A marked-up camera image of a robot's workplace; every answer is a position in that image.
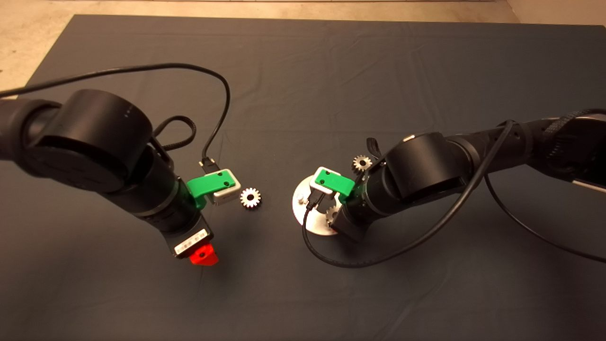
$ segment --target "gear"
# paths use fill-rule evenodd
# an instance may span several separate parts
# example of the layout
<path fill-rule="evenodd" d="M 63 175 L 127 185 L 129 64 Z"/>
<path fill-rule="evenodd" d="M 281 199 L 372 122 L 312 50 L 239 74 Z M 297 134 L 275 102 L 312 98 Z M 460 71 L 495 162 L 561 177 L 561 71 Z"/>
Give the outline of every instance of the gear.
<path fill-rule="evenodd" d="M 326 222 L 328 223 L 329 227 L 330 227 L 330 225 L 333 224 L 333 221 L 335 220 L 337 213 L 339 213 L 339 210 L 337 209 L 336 206 L 330 206 L 326 210 Z"/>
<path fill-rule="evenodd" d="M 353 158 L 351 169 L 355 174 L 361 174 L 373 165 L 372 160 L 366 155 L 358 155 Z"/>
<path fill-rule="evenodd" d="M 240 202 L 246 209 L 257 208 L 261 204 L 261 193 L 255 188 L 246 188 L 240 194 Z"/>

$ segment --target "metal disc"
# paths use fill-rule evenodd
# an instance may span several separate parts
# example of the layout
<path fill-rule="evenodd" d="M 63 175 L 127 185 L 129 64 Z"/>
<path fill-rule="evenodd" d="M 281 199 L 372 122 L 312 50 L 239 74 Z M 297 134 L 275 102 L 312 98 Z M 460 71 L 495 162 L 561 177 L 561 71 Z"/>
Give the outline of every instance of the metal disc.
<path fill-rule="evenodd" d="M 299 225 L 303 225 L 303 216 L 305 215 L 305 207 L 307 205 L 307 197 L 311 194 L 309 187 L 309 181 L 313 178 L 313 175 L 305 178 L 293 193 L 293 213 L 295 218 L 299 222 Z M 335 194 L 334 205 L 336 209 L 341 208 L 341 202 L 339 201 L 339 194 Z M 332 228 L 328 227 L 326 221 L 326 212 L 319 212 L 317 209 L 312 209 L 307 216 L 307 230 L 317 235 L 335 235 L 337 232 Z"/>

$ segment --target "red gripper part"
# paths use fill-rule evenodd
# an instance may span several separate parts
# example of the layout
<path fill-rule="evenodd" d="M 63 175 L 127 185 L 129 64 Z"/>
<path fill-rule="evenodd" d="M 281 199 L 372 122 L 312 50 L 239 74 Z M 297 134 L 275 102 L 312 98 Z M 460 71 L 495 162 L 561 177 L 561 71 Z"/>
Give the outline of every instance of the red gripper part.
<path fill-rule="evenodd" d="M 200 246 L 193 255 L 190 256 L 190 261 L 194 265 L 211 266 L 219 261 L 215 254 L 215 249 L 210 243 Z"/>

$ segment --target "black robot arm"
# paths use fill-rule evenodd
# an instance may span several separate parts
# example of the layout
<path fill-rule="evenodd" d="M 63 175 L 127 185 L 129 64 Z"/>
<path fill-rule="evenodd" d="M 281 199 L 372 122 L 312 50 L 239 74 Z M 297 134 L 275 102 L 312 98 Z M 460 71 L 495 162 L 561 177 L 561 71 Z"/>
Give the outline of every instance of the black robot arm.
<path fill-rule="evenodd" d="M 502 128 L 404 138 L 358 177 L 331 227 L 360 241 L 377 219 L 461 193 Z M 515 123 L 487 173 L 528 164 L 550 177 L 606 191 L 606 112 Z"/>
<path fill-rule="evenodd" d="M 158 229 L 177 258 L 213 236 L 148 118 L 114 94 L 80 90 L 63 105 L 0 100 L 0 160 L 97 192 Z"/>

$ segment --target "gear teeth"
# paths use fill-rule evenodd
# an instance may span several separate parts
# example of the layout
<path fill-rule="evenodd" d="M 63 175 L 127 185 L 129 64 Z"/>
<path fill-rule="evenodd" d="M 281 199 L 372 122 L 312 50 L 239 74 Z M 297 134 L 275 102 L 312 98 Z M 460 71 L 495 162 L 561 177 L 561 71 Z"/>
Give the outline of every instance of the gear teeth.
<path fill-rule="evenodd" d="M 351 169 L 356 175 L 359 175 L 366 171 L 370 166 L 373 165 L 372 160 L 366 155 L 358 155 L 353 158 L 351 162 Z"/>
<path fill-rule="evenodd" d="M 261 204 L 261 193 L 256 188 L 246 188 L 240 194 L 240 202 L 246 209 L 255 209 Z"/>
<path fill-rule="evenodd" d="M 337 209 L 336 206 L 330 206 L 326 210 L 326 223 L 328 224 L 329 227 L 330 227 L 330 225 L 332 225 L 333 221 L 335 220 L 334 215 L 337 212 L 339 212 L 339 210 Z"/>

